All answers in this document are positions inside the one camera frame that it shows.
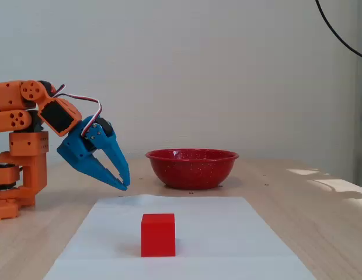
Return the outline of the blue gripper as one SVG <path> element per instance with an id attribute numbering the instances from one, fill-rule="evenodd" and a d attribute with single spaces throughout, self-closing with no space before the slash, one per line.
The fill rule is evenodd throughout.
<path id="1" fill-rule="evenodd" d="M 130 185 L 129 166 L 116 141 L 116 134 L 111 123 L 98 117 L 88 128 L 86 134 L 81 135 L 90 120 L 92 120 L 91 116 L 80 121 L 62 141 L 57 152 L 75 170 L 116 189 L 126 191 Z M 94 157 L 97 150 L 102 150 L 106 154 L 121 179 L 114 176 Z"/>

